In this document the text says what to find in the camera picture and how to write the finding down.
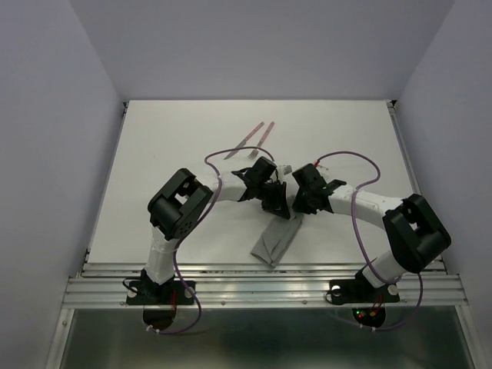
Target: gray cloth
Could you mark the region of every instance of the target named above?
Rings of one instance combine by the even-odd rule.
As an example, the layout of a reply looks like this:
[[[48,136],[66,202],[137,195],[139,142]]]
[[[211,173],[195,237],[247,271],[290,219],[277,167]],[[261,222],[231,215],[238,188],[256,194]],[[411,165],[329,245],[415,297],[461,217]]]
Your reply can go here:
[[[304,214],[294,213],[291,208],[290,210],[291,219],[275,217],[251,250],[251,255],[273,268],[284,256],[302,224]]]

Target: knife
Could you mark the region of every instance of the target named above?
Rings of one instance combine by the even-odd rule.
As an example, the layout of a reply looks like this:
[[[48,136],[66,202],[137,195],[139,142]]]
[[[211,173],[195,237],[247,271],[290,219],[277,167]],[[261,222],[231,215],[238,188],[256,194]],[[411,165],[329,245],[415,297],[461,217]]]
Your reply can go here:
[[[262,123],[260,123],[259,125],[256,126],[256,128],[250,132],[249,135],[247,135],[243,141],[239,142],[239,145],[235,147],[235,149],[237,148],[242,148],[243,146],[246,145],[246,142],[248,142],[248,140],[254,136],[254,134],[256,132],[258,132],[260,130],[261,127],[263,127],[264,125],[264,121]],[[229,158],[232,158],[234,155],[236,155],[238,153],[238,150],[234,150],[234,151],[231,151],[225,158],[224,160],[228,160]]]

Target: utensil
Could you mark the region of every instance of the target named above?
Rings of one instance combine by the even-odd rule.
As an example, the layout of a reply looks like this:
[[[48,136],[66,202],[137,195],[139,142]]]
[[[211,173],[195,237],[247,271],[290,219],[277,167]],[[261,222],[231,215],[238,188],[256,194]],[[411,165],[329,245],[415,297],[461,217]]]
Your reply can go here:
[[[268,126],[267,130],[266,130],[266,131],[264,132],[264,134],[261,136],[260,141],[258,142],[258,145],[257,145],[259,148],[263,145],[264,140],[266,140],[266,139],[267,139],[267,136],[268,136],[268,134],[270,133],[271,129],[274,127],[274,125],[275,125],[275,122],[273,121],[272,123],[270,123],[270,124],[269,124],[269,126]],[[259,153],[259,150],[256,148],[256,149],[254,149],[254,150],[253,150],[253,151],[252,151],[252,152],[248,155],[248,158],[249,158],[249,159],[254,159],[254,158],[256,158],[256,157],[258,156],[258,153]]]
[[[256,126],[256,128],[255,128],[253,131],[251,131],[251,132],[250,132],[250,134],[249,134],[249,135],[247,135],[247,136],[243,139],[243,141],[239,142],[239,145],[238,145],[238,146],[236,146],[235,148],[242,148],[243,146],[245,146],[245,145],[246,145],[246,142],[248,142],[248,140],[249,140],[251,137],[253,137],[253,136],[254,136],[254,134],[255,134],[256,132],[258,132],[258,131],[259,131],[259,129],[260,129],[261,127],[263,127],[263,125],[264,125],[264,122],[262,122],[262,123],[260,123],[259,125],[257,125],[257,126]],[[232,158],[232,157],[233,157],[234,155],[236,155],[237,153],[238,153],[238,150],[231,151],[231,152],[228,154],[228,156],[226,156],[226,157],[224,158],[224,160],[228,160],[229,158]]]

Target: wall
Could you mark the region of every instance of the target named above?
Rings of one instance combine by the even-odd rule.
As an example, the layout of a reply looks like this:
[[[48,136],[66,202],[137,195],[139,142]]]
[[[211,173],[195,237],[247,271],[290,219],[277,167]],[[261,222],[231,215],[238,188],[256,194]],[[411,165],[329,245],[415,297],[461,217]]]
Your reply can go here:
[[[461,274],[483,344],[489,349],[491,19],[492,2],[457,1],[397,103],[422,192],[453,238],[445,260]]]
[[[398,98],[452,0],[71,0],[131,98]]]
[[[0,4],[0,367],[44,367],[121,99],[66,0]]]

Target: white table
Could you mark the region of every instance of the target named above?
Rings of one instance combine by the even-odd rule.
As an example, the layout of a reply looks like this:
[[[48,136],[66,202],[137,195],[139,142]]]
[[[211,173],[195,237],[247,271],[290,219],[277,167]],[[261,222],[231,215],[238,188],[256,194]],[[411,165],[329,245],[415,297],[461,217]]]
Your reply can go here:
[[[144,264],[151,243],[147,204],[178,170],[212,175],[203,157],[234,147],[260,121],[265,127],[248,144],[256,145],[275,121],[264,147],[277,164],[293,169],[324,153],[358,151],[377,162],[381,180],[367,191],[407,197],[412,193],[401,149],[385,101],[131,101],[88,263]],[[243,168],[248,151],[221,170]],[[326,159],[332,178],[353,185],[375,176],[365,161],[347,155]],[[257,264],[250,251],[271,220],[260,202],[219,203],[182,245],[180,263]],[[389,248],[386,234],[360,222],[370,257]],[[282,263],[361,263],[349,217],[326,212],[306,216]]]

